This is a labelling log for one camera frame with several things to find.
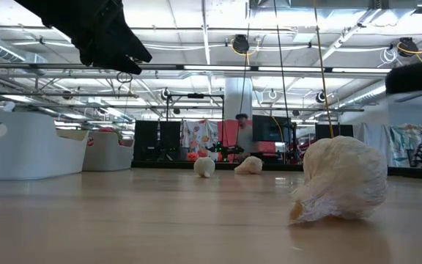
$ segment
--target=pillar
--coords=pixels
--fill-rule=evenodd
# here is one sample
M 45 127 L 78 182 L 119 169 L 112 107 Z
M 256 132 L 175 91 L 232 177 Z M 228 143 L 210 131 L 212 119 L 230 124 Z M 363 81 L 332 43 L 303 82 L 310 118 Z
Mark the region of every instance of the pillar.
M 247 114 L 252 119 L 252 80 L 250 78 L 227 78 L 224 89 L 224 119 L 235 120 L 237 114 Z

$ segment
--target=red object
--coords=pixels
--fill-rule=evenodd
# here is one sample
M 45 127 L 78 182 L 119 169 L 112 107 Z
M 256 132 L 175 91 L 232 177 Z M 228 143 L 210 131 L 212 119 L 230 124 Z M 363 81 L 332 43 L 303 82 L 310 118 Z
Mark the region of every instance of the red object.
M 198 153 L 188 153 L 187 159 L 188 161 L 196 161 L 198 159 Z
M 223 146 L 234 146 L 237 139 L 237 128 L 239 123 L 237 120 L 225 120 L 224 121 L 224 138 L 222 133 L 223 123 L 218 122 L 218 141 L 223 142 Z M 276 153 L 276 146 L 274 142 L 257 142 L 258 152 L 260 153 Z M 229 161 L 234 160 L 234 155 L 229 155 Z

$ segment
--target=hanging cable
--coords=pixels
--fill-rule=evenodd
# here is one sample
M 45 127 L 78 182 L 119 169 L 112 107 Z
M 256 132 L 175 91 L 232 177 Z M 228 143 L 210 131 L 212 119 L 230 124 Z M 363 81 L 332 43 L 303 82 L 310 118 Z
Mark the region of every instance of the hanging cable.
M 247 27 L 247 41 L 248 41 L 248 35 L 250 34 L 250 22 L 248 23 L 248 27 Z M 239 110 L 239 114 L 242 113 L 242 107 L 243 107 L 243 94 L 245 91 L 245 77 L 247 76 L 247 65 L 249 63 L 248 60 L 248 51 L 247 51 L 247 56 L 245 56 L 245 63 L 244 63 L 244 70 L 243 70 L 243 84 L 242 84 L 242 94 L 240 96 L 240 110 Z M 239 125 L 237 124 L 237 138 L 235 139 L 235 144 L 238 144 L 239 142 Z
M 422 58 L 419 56 L 419 54 L 415 54 L 420 62 L 422 62 Z
M 407 52 L 407 53 L 409 53 L 409 54 L 422 54 L 422 51 L 408 51 L 408 50 L 406 50 L 406 49 L 404 49 L 404 48 L 400 47 L 400 45 L 401 45 L 401 44 L 402 44 L 402 43 L 400 42 L 400 43 L 398 43 L 398 44 L 396 45 L 396 47 L 397 47 L 400 51 Z
M 331 124 L 330 109 L 328 108 L 327 84 L 325 83 L 325 72 L 323 68 L 322 47 L 321 47 L 321 42 L 320 42 L 319 16 L 317 15 L 317 0 L 314 0 L 314 14 L 315 14 L 316 37 L 319 43 L 319 58 L 320 58 L 320 71 L 322 72 L 323 95 L 325 96 L 325 108 L 327 110 L 328 125 L 330 126 L 330 137 L 333 138 L 334 137 L 333 126 Z
M 276 8 L 276 0 L 273 0 L 273 5 L 275 7 L 276 32 L 278 33 L 279 61 L 281 63 L 281 77 L 283 79 L 284 108 L 286 109 L 286 122 L 287 122 L 287 130 L 288 130 L 288 133 L 289 133 L 289 131 L 290 131 L 289 127 L 291 125 L 291 122 L 289 121 L 289 110 L 287 108 L 286 83 L 284 82 L 284 70 L 283 70 L 283 51 L 281 50 L 281 37 L 279 35 L 279 22 L 278 22 L 278 11 L 277 11 L 277 8 Z M 282 138 L 281 140 L 284 143 L 284 138 L 283 138 L 282 133 L 281 133 L 281 138 Z M 284 157 L 283 164 L 286 164 L 286 156 Z

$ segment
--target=white wall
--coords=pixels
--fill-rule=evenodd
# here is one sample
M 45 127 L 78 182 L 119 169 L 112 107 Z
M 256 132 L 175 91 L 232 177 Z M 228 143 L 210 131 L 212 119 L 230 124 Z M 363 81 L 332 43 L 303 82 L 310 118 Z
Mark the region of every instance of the white wall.
M 403 103 L 395 103 L 389 98 L 388 112 L 391 125 L 422 125 L 422 97 Z
M 341 124 L 356 125 L 362 122 L 389 124 L 388 102 L 382 99 L 376 106 L 365 106 L 364 112 L 346 112 L 340 116 Z
M 364 112 L 344 113 L 340 116 L 340 122 L 349 125 L 362 122 L 387 125 L 422 125 L 422 97 L 403 103 L 395 103 L 398 98 L 399 96 L 382 99 L 376 106 L 365 106 Z

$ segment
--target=ceiling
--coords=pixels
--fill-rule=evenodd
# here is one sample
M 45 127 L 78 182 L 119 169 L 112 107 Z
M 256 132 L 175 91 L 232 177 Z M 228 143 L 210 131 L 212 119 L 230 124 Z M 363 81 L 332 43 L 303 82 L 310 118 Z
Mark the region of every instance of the ceiling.
M 313 9 L 280 10 L 278 19 L 273 12 L 260 12 L 250 19 L 245 19 L 245 0 L 207 0 L 202 3 L 196 0 L 123 0 L 125 19 L 133 33 L 148 48 L 153 59 L 150 64 L 167 65 L 245 65 L 245 57 L 233 52 L 227 45 L 236 34 L 246 34 L 248 27 L 249 43 L 254 53 L 249 56 L 250 65 L 284 67 L 315 67 L 319 64 L 319 41 L 315 35 L 315 19 Z M 366 19 L 362 27 L 356 24 L 360 19 Z M 359 8 L 344 8 L 337 10 L 321 10 L 319 19 L 320 45 L 325 67 L 361 67 L 389 68 L 418 62 L 417 57 L 396 57 L 385 53 L 390 44 L 396 45 L 400 37 L 411 37 L 422 50 L 422 15 L 411 12 L 394 12 L 390 10 L 375 12 Z M 202 30 L 204 19 L 207 32 Z M 281 54 L 276 34 L 276 25 L 280 29 Z M 53 29 L 46 29 L 41 20 L 18 3 L 12 0 L 0 1 L 0 41 L 17 52 L 32 52 L 45 58 L 48 63 L 79 64 L 78 51 Z M 86 73 L 85 70 L 74 70 L 73 73 Z M 66 70 L 48 70 L 47 73 L 71 73 Z M 225 89 L 228 76 L 221 72 L 206 72 L 206 74 L 191 74 L 173 71 L 144 71 L 141 76 L 134 76 L 129 84 L 121 84 L 115 74 L 106 71 L 97 72 L 96 78 L 44 78 L 38 80 L 38 88 L 43 92 L 72 91 L 80 93 L 96 93 L 98 99 L 108 107 L 138 105 L 157 106 L 164 102 L 160 93 L 167 87 L 174 93 L 187 94 L 191 92 L 219 94 Z M 35 88 L 34 75 L 24 75 L 17 70 L 0 70 L 0 76 L 8 78 L 28 92 Z M 381 78 L 367 78 L 351 75 L 326 78 L 327 93 L 330 104 L 362 93 L 364 89 L 378 82 Z M 261 93 L 261 101 L 254 106 L 283 106 L 284 99 L 278 96 L 270 97 L 271 92 L 277 95 L 283 93 L 281 75 L 260 74 L 251 76 L 253 88 Z M 317 93 L 322 88 L 321 76 L 307 76 L 303 73 L 284 78 L 288 107 L 320 108 L 315 101 Z M 139 95 L 135 98 L 102 98 L 102 94 L 120 94 L 133 92 Z M 64 100 L 51 98 L 52 103 L 79 104 L 86 103 L 86 98 Z M 179 106 L 209 106 L 209 100 L 183 99 Z M 96 117 L 92 109 L 82 114 Z M 145 109 L 125 109 L 127 116 L 133 119 L 157 119 L 160 111 Z M 274 114 L 285 115 L 284 111 L 274 111 Z M 220 117 L 220 110 L 182 111 L 177 117 Z

